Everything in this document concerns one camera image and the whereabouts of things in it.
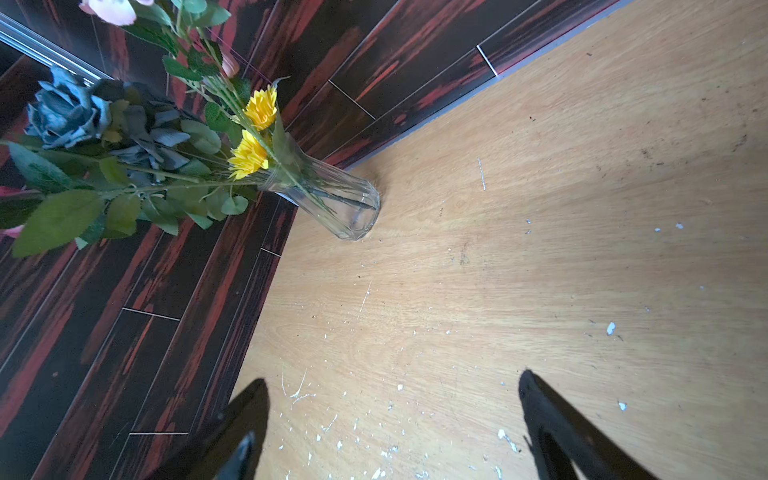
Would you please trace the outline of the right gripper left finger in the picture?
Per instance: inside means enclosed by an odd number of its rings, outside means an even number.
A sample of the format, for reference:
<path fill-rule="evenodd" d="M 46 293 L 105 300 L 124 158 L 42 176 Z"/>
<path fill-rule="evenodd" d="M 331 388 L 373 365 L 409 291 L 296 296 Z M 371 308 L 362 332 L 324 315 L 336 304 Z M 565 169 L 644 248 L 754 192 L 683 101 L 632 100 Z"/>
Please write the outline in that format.
<path fill-rule="evenodd" d="M 253 479 L 266 439 L 270 397 L 264 379 L 251 382 L 150 479 Z"/>

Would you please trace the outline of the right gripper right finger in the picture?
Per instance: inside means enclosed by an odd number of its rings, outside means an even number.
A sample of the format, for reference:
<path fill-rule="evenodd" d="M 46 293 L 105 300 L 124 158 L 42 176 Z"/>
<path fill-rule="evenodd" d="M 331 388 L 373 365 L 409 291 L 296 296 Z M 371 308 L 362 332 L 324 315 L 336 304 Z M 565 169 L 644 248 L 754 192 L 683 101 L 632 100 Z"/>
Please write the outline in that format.
<path fill-rule="evenodd" d="M 533 371 L 523 371 L 518 393 L 539 478 L 655 477 Z"/>

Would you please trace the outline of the pink peony spray stem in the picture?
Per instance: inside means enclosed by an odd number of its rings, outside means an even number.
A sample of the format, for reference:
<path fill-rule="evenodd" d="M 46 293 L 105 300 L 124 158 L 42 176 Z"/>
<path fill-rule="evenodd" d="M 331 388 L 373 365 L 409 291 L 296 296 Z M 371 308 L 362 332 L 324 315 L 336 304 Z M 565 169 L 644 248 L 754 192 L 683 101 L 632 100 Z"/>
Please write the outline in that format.
<path fill-rule="evenodd" d="M 153 0 L 82 0 L 79 8 L 115 26 L 132 25 L 138 18 L 135 5 L 151 7 Z"/>

